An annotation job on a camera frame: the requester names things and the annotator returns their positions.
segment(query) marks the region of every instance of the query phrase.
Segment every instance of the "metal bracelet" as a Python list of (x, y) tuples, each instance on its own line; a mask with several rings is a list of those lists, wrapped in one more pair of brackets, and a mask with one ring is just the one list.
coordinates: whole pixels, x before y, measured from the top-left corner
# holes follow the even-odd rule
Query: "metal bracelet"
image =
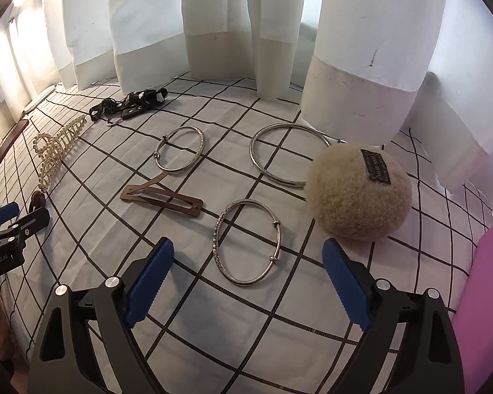
[[(197, 151), (196, 155), (193, 157), (192, 160), (188, 161), (187, 164), (185, 164), (184, 166), (182, 167), (178, 167), (178, 168), (167, 168), (167, 167), (164, 167), (164, 166), (161, 166), (161, 163), (159, 163), (159, 158), (161, 158), (161, 153), (159, 152), (159, 150), (168, 143), (168, 141), (170, 139), (172, 139), (172, 137), (177, 133), (179, 132), (180, 130), (193, 130), (195, 132), (197, 132), (197, 134), (201, 137), (201, 145), (199, 146), (199, 150)], [(155, 159), (155, 163), (157, 163), (157, 166), (159, 166), (159, 168), (164, 171), (164, 172), (168, 172), (168, 173), (175, 173), (175, 172), (181, 172), (182, 170), (192, 166), (193, 163), (196, 162), (196, 160), (201, 156), (201, 154), (203, 153), (203, 150), (204, 150), (204, 133), (197, 127), (193, 127), (193, 126), (183, 126), (183, 127), (179, 127), (179, 128), (176, 128), (175, 130), (173, 130), (172, 132), (168, 133), (167, 135), (163, 135), (162, 136), (162, 139), (159, 141), (159, 144), (157, 145), (157, 148), (155, 148), (155, 152), (153, 153), (153, 157)]]
[[(241, 205), (241, 204), (253, 204), (254, 206), (258, 206), (259, 208), (262, 208), (265, 212), (267, 212), (273, 219), (272, 225), (274, 225), (274, 228), (276, 229), (277, 233), (277, 244), (276, 244), (276, 251), (272, 256), (269, 257), (269, 265), (266, 268), (265, 271), (261, 273), (261, 275), (257, 276), (256, 278), (253, 278), (251, 280), (238, 280), (235, 277), (232, 277), (228, 272), (226, 272), (225, 268), (221, 264), (221, 259), (219, 259), (219, 228), (221, 227), (221, 224), (224, 221), (224, 218), (226, 214), (232, 210), (233, 208)], [(266, 276), (272, 266), (274, 264), (277, 264), (277, 259), (279, 257), (279, 251), (281, 248), (281, 228), (280, 228), (281, 222), (276, 218), (276, 216), (272, 213), (272, 211), (267, 208), (263, 203), (260, 203), (259, 201), (256, 200), (250, 200), (248, 198), (244, 200), (237, 200), (231, 203), (223, 212), (221, 215), (219, 215), (219, 218), (216, 223), (216, 227), (214, 228), (213, 236), (212, 236), (212, 252), (214, 255), (214, 259), (217, 264), (217, 268), (219, 268), (219, 271), (232, 283), (237, 284), (238, 286), (249, 286), (251, 284), (254, 284), (256, 281), (261, 280), (264, 276)]]
[(307, 127), (307, 126), (302, 126), (301, 124), (295, 124), (295, 123), (278, 123), (278, 124), (273, 124), (271, 126), (267, 126), (259, 130), (258, 133), (256, 133), (253, 137), (252, 140), (250, 141), (250, 159), (254, 163), (254, 165), (259, 169), (261, 173), (263, 173), (266, 177), (269, 177), (273, 181), (276, 181), (280, 184), (283, 185), (290, 185), (290, 186), (300, 186), (304, 187), (305, 186), (305, 181), (291, 181), (288, 179), (284, 179), (282, 177), (276, 176), (272, 173), (270, 173), (267, 169), (265, 169), (261, 164), (258, 163), (258, 161), (255, 159), (254, 155), (254, 143), (255, 141), (258, 140), (259, 136), (261, 136), (263, 133), (269, 132), (270, 130), (274, 130), (275, 128), (284, 128), (284, 127), (289, 127), (289, 128), (298, 128), (299, 130), (305, 130), (305, 132), (309, 132), (317, 137), (319, 137), (327, 146), (330, 146), (331, 143), (317, 130), (314, 130), (313, 128)]

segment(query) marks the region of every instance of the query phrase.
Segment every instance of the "grid pattern fabric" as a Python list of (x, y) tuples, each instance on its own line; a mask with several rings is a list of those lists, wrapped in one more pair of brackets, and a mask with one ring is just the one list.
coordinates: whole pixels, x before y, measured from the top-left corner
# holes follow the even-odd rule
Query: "grid pattern fabric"
[[(286, 99), (260, 101), (253, 80), (198, 81), (189, 74), (166, 87), (169, 101), (161, 110), (112, 128), (102, 120), (93, 124), (88, 117), (65, 157), (48, 188), (49, 226), (27, 241), (24, 265), (0, 278), (0, 297), (19, 345), (29, 359), (56, 285), (96, 287), (122, 274), (166, 236), (175, 244), (175, 263), (133, 334), (168, 392), (327, 392), (362, 333), (349, 321), (323, 268), (321, 247), (329, 235), (308, 215), (303, 190), (261, 176), (248, 156), (250, 139), (259, 129), (297, 120), (301, 90), (292, 86)], [(20, 215), (26, 214), (41, 163), (33, 150), (34, 136), (55, 134), (107, 97), (123, 98), (116, 78), (82, 92), (57, 86), (32, 112), (29, 127), (0, 166), (0, 206), (16, 201)], [(162, 135), (179, 126), (203, 130), (207, 145), (194, 166), (167, 176), (162, 185), (202, 198), (201, 215), (192, 218), (121, 201), (124, 185), (159, 174), (151, 154)], [(180, 132), (173, 142), (161, 158), (169, 166), (180, 166), (198, 149), (199, 136)], [(324, 146), (307, 132), (276, 130), (262, 137), (256, 155), (272, 173), (304, 180), (311, 160)], [(493, 214), (471, 183), (454, 194), (444, 190), (422, 144), (409, 130), (399, 132), (383, 149), (412, 179), (408, 219), (383, 240), (341, 244), (350, 258), (397, 289), (421, 293), (437, 288), (452, 316), (476, 244), (492, 226)], [(240, 198), (271, 208), (283, 234), (278, 265), (248, 288), (221, 275), (211, 247), (218, 215)], [(274, 237), (263, 210), (236, 208), (220, 233), (225, 266), (237, 278), (258, 275), (273, 252)], [(95, 322), (90, 322), (90, 330), (108, 387), (120, 392)], [(401, 336), (399, 325), (373, 392), (387, 385)]]

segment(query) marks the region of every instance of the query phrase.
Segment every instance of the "wool ball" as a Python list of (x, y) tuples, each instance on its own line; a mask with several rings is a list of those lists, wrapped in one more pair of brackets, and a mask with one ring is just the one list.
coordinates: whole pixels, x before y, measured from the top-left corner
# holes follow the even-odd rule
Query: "wool ball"
[(370, 145), (336, 144), (312, 163), (305, 197), (333, 236), (374, 241), (396, 231), (411, 210), (411, 182), (395, 158)]

